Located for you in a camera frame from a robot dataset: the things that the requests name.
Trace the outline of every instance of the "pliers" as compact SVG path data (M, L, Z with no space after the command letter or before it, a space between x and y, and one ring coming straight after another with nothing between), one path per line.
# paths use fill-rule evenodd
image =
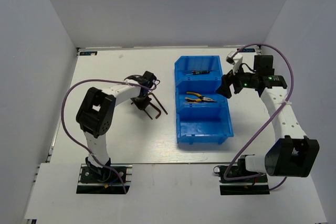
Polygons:
M201 94L198 94L198 93L195 93L195 92L187 92L187 94L193 94L195 96L197 96L198 98L197 99L192 99L192 98L189 98L189 97L186 97L185 100L187 102L217 102L216 100L210 98L210 97L205 97Z

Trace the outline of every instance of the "gray wall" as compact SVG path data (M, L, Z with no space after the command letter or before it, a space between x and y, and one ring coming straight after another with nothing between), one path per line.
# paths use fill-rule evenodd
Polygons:
M0 222L21 223L76 50L50 0L0 0Z
M336 0L287 0L266 39L288 56L295 74L293 109L320 143L311 174L328 223L336 223L335 17ZM277 69L287 74L278 57Z
M263 42L286 0L51 0L76 47Z

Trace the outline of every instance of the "purple cable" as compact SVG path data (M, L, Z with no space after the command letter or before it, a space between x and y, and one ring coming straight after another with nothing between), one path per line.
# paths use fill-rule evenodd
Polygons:
M65 103L68 99L68 96L70 94L70 92L77 86L83 84L83 83L86 83L86 82L107 82L107 83L115 83L115 84L122 84L122 85L130 85L130 86L136 86L136 87L141 87L141 88L144 88L146 90L149 90L149 91L152 91L156 88L156 86L153 88L153 89L149 89L143 85L140 85L140 84L136 84L136 83L126 83L124 81L110 81L110 80L102 80L102 79L88 79L88 80L84 80L84 81L80 81L78 83L76 83L75 85L73 85L68 91L67 93L65 94L64 96L64 99L63 99L63 102L62 102L62 107L61 107L61 122L62 122L62 126L63 126L63 129L65 131L65 133L67 134L67 136L72 140L74 141L76 144L78 144L79 146L83 147L84 149L86 149L91 155L92 155L92 158L94 159L94 161L97 162L97 164L99 164L100 166L104 167L104 168L107 168L111 171L113 171L117 177L119 178L121 184L122 184L122 188L124 189L124 192L125 194L127 193L126 191L126 188L125 188L125 184L124 182L122 181L122 178L121 176L119 175L119 173L117 172L116 169L114 169L113 167L111 166L107 166L107 165L104 165L102 164L98 159L96 159L96 157L93 155L93 152L85 145L81 144L80 142L78 142L68 131L67 127L65 126L65 120L64 120L64 110L65 110Z
M232 56L231 59L233 59L239 52L241 52L243 49L250 47L250 46L264 46L264 47L269 47L271 49L273 49L274 51L276 51L278 54L280 54L280 56L284 59L288 69L289 69L289 73L290 73L290 89L288 92L287 97L285 98L285 101L288 102L289 98L291 97L292 93L293 93L293 88L294 88L294 75L293 75L293 70L292 67L289 64L288 59L282 54L282 52L280 52L277 48L268 45L268 44L249 44L246 46L241 47L239 50L237 50ZM225 180L240 180L240 179L249 179L249 178L255 178L255 177L260 177L263 174L257 174L257 175L250 175L250 176L243 176L243 177L235 177L235 178L228 178L227 174L229 173L229 171L231 170L233 164L236 162L236 160L240 157L240 155L244 152L244 150L246 150L246 148L256 139L256 137L270 124L270 122L280 113L280 111L282 110L282 108L286 105L286 103L282 103L280 105L280 107L273 113L273 115L267 120L266 123L263 124L263 126L251 137L251 139L243 146L243 148L241 148L241 150L237 153L237 155L233 158L233 160L231 161L231 163L229 164L228 168L225 170L224 173L224 179ZM281 183L273 188L271 188L270 190L274 190L276 188L278 188L279 186L281 186L285 181L286 181L287 177L285 177Z

